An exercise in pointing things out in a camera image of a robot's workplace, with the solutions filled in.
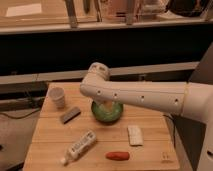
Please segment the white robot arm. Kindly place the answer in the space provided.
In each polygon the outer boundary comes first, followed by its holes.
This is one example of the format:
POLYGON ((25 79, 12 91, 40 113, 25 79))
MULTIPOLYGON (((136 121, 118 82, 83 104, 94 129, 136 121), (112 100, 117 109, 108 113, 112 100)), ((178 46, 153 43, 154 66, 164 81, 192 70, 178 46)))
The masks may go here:
POLYGON ((93 63, 80 92, 94 101, 115 101, 180 115, 206 125, 197 171, 213 171, 213 85, 195 82, 113 82, 109 68, 93 63))

